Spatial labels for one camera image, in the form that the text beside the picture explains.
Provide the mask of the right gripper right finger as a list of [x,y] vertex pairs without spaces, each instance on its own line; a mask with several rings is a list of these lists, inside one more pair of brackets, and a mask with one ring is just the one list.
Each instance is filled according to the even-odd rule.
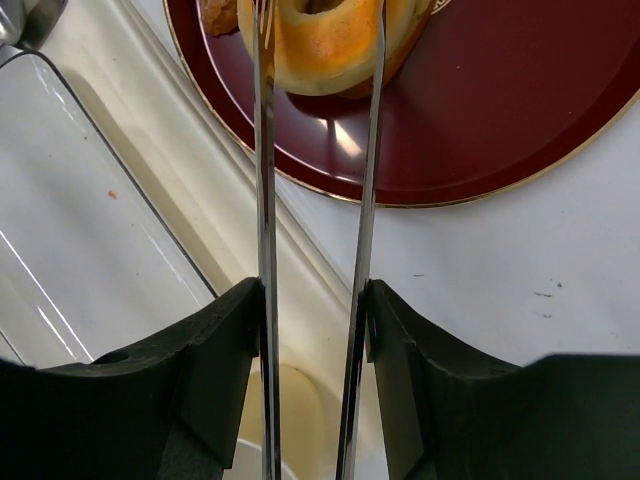
[[385,282],[368,292],[393,479],[635,479],[639,360],[558,354],[516,366],[456,338]]

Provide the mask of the round orange bread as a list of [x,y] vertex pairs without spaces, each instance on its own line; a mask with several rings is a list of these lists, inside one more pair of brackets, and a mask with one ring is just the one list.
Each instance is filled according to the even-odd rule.
[[[385,81],[409,56],[434,5],[433,1],[386,3]],[[380,3],[343,1],[315,14],[305,13],[303,7],[302,1],[276,3],[275,84],[303,96],[369,95]]]

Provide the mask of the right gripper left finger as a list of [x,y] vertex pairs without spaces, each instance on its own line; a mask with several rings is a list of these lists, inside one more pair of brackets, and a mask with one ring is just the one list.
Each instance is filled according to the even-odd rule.
[[263,292],[200,311],[90,364],[1,364],[5,479],[219,479],[232,465]]

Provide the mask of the metal tongs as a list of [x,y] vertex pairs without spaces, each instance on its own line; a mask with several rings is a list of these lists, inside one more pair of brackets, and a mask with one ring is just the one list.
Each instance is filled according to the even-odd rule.
[[[259,1],[252,8],[254,133],[258,209],[259,278],[266,314],[261,328],[259,357],[263,395],[262,476],[281,476],[281,424],[274,156],[275,2]],[[336,476],[355,475],[361,370],[367,333],[367,289],[375,218],[375,181],[380,152],[380,106],[386,59],[386,4],[376,8],[376,44],[373,93],[369,112],[366,167],[350,311],[349,338],[342,395]]]

